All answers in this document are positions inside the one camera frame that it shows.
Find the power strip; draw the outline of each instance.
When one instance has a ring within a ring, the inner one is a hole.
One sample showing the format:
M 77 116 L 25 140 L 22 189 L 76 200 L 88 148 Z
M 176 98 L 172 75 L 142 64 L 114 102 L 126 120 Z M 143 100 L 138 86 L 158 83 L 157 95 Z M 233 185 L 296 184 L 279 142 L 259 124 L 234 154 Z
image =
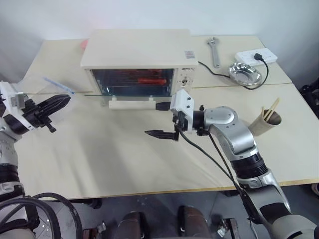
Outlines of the power strip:
M 240 63 L 245 63 L 250 66 L 262 65 L 262 61 L 255 60 L 254 55 L 256 53 L 261 54 L 267 64 L 276 62 L 277 60 L 277 56 L 274 53 L 272 53 L 268 48 L 237 52 L 235 54 L 235 59 Z

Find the white wall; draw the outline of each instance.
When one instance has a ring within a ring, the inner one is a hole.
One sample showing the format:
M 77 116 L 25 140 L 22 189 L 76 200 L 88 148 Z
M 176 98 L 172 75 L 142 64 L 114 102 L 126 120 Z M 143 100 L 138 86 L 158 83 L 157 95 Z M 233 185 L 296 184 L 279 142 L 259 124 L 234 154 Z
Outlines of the white wall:
M 19 81 L 42 39 L 95 28 L 255 34 L 297 87 L 319 75 L 319 0 L 0 0 L 0 79 Z

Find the oven glass window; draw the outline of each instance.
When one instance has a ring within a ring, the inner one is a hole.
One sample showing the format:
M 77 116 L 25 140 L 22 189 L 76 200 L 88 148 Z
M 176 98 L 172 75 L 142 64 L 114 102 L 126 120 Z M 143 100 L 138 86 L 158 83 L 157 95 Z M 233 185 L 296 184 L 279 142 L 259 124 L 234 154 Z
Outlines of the oven glass window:
M 170 96 L 174 69 L 91 70 L 105 96 Z

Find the cup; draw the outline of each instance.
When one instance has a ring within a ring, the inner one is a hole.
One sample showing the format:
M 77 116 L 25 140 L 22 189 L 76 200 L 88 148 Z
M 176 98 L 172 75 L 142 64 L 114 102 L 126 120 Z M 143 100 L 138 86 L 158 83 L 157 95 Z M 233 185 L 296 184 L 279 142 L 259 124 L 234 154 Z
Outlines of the cup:
M 248 128 L 253 136 L 260 136 L 271 128 L 280 125 L 280 123 L 281 117 L 276 111 L 274 111 L 267 122 L 263 119 L 262 114 L 260 114 Z

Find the black cable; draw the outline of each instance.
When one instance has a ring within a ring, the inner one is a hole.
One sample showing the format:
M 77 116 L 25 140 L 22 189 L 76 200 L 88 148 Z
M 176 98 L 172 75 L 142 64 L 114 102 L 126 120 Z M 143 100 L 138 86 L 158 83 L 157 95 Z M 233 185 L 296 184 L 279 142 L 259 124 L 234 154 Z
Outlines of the black cable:
M 261 86 L 262 86 L 262 85 L 266 82 L 266 80 L 267 80 L 267 78 L 268 78 L 268 74 L 269 74 L 269 68 L 268 68 L 268 65 L 267 65 L 267 63 L 265 62 L 265 60 L 264 60 L 264 59 L 260 59 L 260 61 L 264 62 L 265 66 L 266 66 L 266 68 L 267 68 L 266 77 L 265 77 L 265 79 L 264 79 L 263 83 L 261 83 L 260 85 L 258 85 L 258 86 L 256 86 L 256 87 L 254 87 L 254 88 L 249 88 L 249 87 L 247 87 L 247 86 L 243 86 L 243 87 L 244 87 L 245 89 L 247 89 L 247 90 L 255 90 L 255 89 L 258 89 L 259 87 L 261 87 Z
M 14 230 L 14 229 L 18 229 L 18 228 L 27 228 L 29 226 L 29 223 L 26 222 L 25 219 L 21 219 L 21 221 L 19 219 L 17 219 L 17 220 L 5 223 L 3 225 L 3 227 L 0 228 L 0 234 L 5 233 L 7 231 Z
M 70 211 L 71 216 L 73 218 L 74 221 L 74 225 L 75 225 L 75 230 L 76 230 L 76 238 L 77 239 L 82 239 L 83 238 L 83 228 L 82 228 L 82 223 L 81 223 L 81 219 L 80 216 L 78 214 L 78 212 L 76 211 L 75 207 L 72 205 L 72 203 L 67 200 L 66 198 L 62 197 L 59 194 L 56 193 L 40 193 L 37 194 L 35 196 L 33 196 L 33 198 L 54 198 L 58 201 L 60 201 L 61 203 L 63 203 Z
M 268 65 L 267 65 L 267 63 L 265 62 L 265 60 L 264 60 L 262 57 L 261 57 L 260 59 L 256 59 L 256 60 L 262 61 L 262 62 L 265 64 L 266 69 L 267 69 L 267 73 L 266 73 L 266 77 L 265 77 L 264 81 L 263 81 L 260 85 L 254 87 L 254 88 L 249 88 L 249 87 L 247 87 L 247 86 L 243 86 L 245 89 L 250 90 L 250 91 L 251 91 L 251 90 L 258 89 L 259 87 L 261 87 L 261 86 L 266 82 L 266 80 L 267 80 L 267 78 L 268 78 L 268 74 L 269 74 L 269 68 L 268 68 Z M 230 77 L 227 76 L 227 75 L 214 73 L 207 65 L 205 65 L 204 63 L 202 63 L 202 62 L 200 62 L 200 61 L 199 61 L 198 63 L 201 64 L 202 66 L 204 66 L 204 67 L 205 67 L 212 75 L 214 75 L 214 76 L 223 76 L 223 77 L 230 78 Z
M 61 231 L 58 218 L 56 217 L 54 210 L 45 202 L 35 198 L 14 198 L 0 203 L 0 210 L 13 204 L 27 204 L 41 208 L 49 219 L 52 231 L 52 239 L 61 239 Z
M 228 170 L 228 173 L 229 173 L 229 175 L 230 175 L 232 181 L 234 181 L 234 176 L 233 176 L 232 172 L 230 171 L 230 168 L 229 168 L 229 166 L 228 166 L 228 164 L 227 164 L 227 162 L 226 162 L 224 156 L 221 154 L 221 152 L 220 152 L 219 148 L 217 147 L 217 144 L 216 144 L 215 140 L 213 139 L 213 137 L 211 136 L 211 133 L 210 133 L 210 132 L 208 133 L 208 136 L 209 136 L 210 140 L 212 141 L 212 143 L 214 144 L 214 147 L 216 148 L 216 150 L 217 150 L 219 156 L 220 156 L 221 159 L 223 160 L 223 162 L 224 162 L 224 164 L 225 164 L 225 166 L 226 166 L 226 168 L 227 168 L 227 170 Z
M 251 231 L 253 232 L 254 236 L 255 236 L 255 239 L 258 239 L 258 235 L 257 235 L 257 232 L 256 232 L 256 229 L 254 227 L 254 224 L 251 220 L 249 220 L 249 224 L 250 224 L 250 229 Z
M 227 75 L 214 73 L 207 65 L 205 65 L 204 63 L 202 63 L 202 62 L 200 62 L 200 61 L 199 61 L 199 64 L 201 64 L 202 66 L 204 66 L 204 67 L 205 67 L 211 74 L 213 74 L 214 76 L 223 76 L 223 77 L 230 78 L 230 77 L 227 76 Z
M 180 135 L 183 137 L 183 139 L 186 140 L 187 143 L 189 143 L 190 145 L 194 146 L 195 148 L 197 148 L 199 151 L 201 151 L 203 154 L 205 154 L 208 158 L 210 158 L 216 165 L 217 167 L 220 168 L 221 171 L 223 171 L 224 174 L 226 174 L 226 176 L 232 181 L 232 183 L 234 184 L 235 188 L 238 190 L 238 192 L 241 194 L 242 191 L 239 187 L 239 185 L 235 182 L 233 176 L 230 176 L 230 174 L 228 174 L 225 169 L 212 157 L 210 156 L 208 153 L 206 153 L 206 151 L 204 149 L 202 149 L 200 146 L 198 146 L 196 143 L 192 142 L 191 140 L 189 140 L 186 135 L 183 133 L 181 128 L 178 128 L 178 131 L 180 133 Z
M 76 230 L 76 238 L 77 239 L 82 239 L 82 233 L 83 233 L 83 228 L 82 228 L 82 223 L 81 223 L 81 219 L 79 217 L 78 212 L 76 211 L 75 207 L 72 205 L 72 203 L 67 200 L 66 198 L 62 197 L 59 194 L 56 193 L 41 193 L 41 194 L 37 194 L 35 196 L 33 196 L 33 198 L 39 199 L 39 198 L 54 198 L 58 201 L 60 201 L 61 203 L 63 203 L 70 211 L 71 216 L 74 220 L 74 225 L 75 225 L 75 230 Z M 3 227 L 3 225 L 15 214 L 17 213 L 21 208 L 23 208 L 23 204 L 20 204 L 19 206 L 17 206 L 16 208 L 14 208 L 11 212 L 9 212 L 0 222 L 0 228 Z
M 242 189 L 241 189 L 241 188 L 238 186 L 238 184 L 236 183 L 236 181 L 235 181 L 235 179 L 234 179 L 234 176 L 233 176 L 232 172 L 230 171 L 230 168 L 229 168 L 229 166 L 228 166 L 228 164 L 227 164 L 227 162 L 226 162 L 224 156 L 222 155 L 221 151 L 219 150 L 219 148 L 218 148 L 218 146 L 217 146 L 217 144 L 216 144 L 216 142 L 215 142 L 215 140 L 214 140 L 214 138 L 213 138 L 213 136 L 211 135 L 210 132 L 208 133 L 208 136 L 209 136 L 210 140 L 212 141 L 214 147 L 216 148 L 216 150 L 217 150 L 219 156 L 220 156 L 221 159 L 223 160 L 223 162 L 224 162 L 224 164 L 225 164 L 225 166 L 226 166 L 226 168 L 227 168 L 227 170 L 228 170 L 228 173 L 229 173 L 229 175 L 230 175 L 230 177 L 231 177 L 231 180 L 232 180 L 232 182 L 233 182 L 235 188 L 237 189 L 237 191 L 238 191 L 239 193 L 242 193 Z

